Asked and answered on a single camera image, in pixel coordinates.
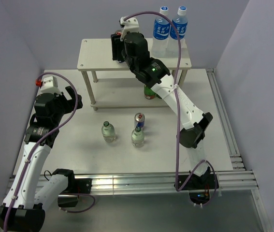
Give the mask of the Red Bull can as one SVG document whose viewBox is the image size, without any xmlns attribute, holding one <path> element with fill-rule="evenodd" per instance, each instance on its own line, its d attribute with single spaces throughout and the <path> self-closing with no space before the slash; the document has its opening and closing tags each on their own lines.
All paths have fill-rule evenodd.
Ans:
<svg viewBox="0 0 274 232">
<path fill-rule="evenodd" d="M 144 130 L 145 116 L 143 113 L 137 113 L 134 116 L 134 127 L 139 127 L 142 131 Z"/>
<path fill-rule="evenodd" d="M 116 33 L 116 37 L 115 37 L 115 40 L 114 40 L 114 45 L 115 45 L 115 58 L 116 58 L 116 61 L 118 61 L 119 63 L 122 63 L 124 62 L 124 58 L 123 58 L 123 55 L 122 55 L 122 51 L 124 49 L 124 42 L 121 41 L 121 35 L 122 35 L 122 32 L 121 31 L 117 31 Z"/>
</svg>

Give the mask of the Pocari Sweat bottle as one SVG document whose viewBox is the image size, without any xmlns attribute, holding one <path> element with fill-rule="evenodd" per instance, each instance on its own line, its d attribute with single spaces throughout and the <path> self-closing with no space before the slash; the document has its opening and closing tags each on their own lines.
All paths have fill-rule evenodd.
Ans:
<svg viewBox="0 0 274 232">
<path fill-rule="evenodd" d="M 167 43 L 166 48 L 166 55 L 167 57 L 175 58 L 178 56 L 178 36 L 179 39 L 183 40 L 186 34 L 187 30 L 187 7 L 186 6 L 180 6 L 177 11 L 177 15 L 172 18 L 172 23 L 174 24 L 176 30 L 171 27 L 170 34 L 169 34 L 169 40 Z"/>
<path fill-rule="evenodd" d="M 157 58 L 164 57 L 166 53 L 170 23 L 162 16 L 157 16 L 153 27 L 152 56 Z"/>
</svg>

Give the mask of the clear glass bottle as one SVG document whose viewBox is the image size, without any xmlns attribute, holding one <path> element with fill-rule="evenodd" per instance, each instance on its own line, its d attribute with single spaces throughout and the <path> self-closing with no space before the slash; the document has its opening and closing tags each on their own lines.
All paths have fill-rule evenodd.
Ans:
<svg viewBox="0 0 274 232">
<path fill-rule="evenodd" d="M 115 128 L 109 121 L 103 123 L 101 132 L 106 142 L 112 143 L 115 140 Z"/>
<path fill-rule="evenodd" d="M 144 145 L 144 132 L 140 127 L 136 127 L 131 133 L 131 142 L 132 144 L 140 148 Z"/>
</svg>

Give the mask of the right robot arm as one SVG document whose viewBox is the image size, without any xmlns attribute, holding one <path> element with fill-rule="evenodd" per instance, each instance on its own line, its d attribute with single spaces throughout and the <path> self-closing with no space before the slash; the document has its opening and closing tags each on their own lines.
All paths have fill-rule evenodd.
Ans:
<svg viewBox="0 0 274 232">
<path fill-rule="evenodd" d="M 120 32 L 111 35 L 112 59 L 125 62 L 135 77 L 158 94 L 177 115 L 176 146 L 187 148 L 192 171 L 185 181 L 176 180 L 176 188 L 203 188 L 213 180 L 211 167 L 206 162 L 203 139 L 213 116 L 200 110 L 174 82 L 164 63 L 150 56 L 147 40 L 141 33 Z"/>
</svg>

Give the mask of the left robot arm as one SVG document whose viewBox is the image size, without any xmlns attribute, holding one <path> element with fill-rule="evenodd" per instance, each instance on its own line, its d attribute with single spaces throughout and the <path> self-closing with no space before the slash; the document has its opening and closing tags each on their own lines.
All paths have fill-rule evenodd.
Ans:
<svg viewBox="0 0 274 232">
<path fill-rule="evenodd" d="M 5 231 L 38 232 L 44 223 L 50 204 L 62 192 L 76 190 L 72 170 L 56 169 L 51 179 L 36 192 L 40 174 L 65 114 L 75 114 L 83 107 L 82 97 L 74 87 L 65 88 L 71 99 L 62 92 L 42 93 L 36 97 L 34 110 L 25 134 L 24 152 L 14 182 L 0 205 L 0 227 Z"/>
</svg>

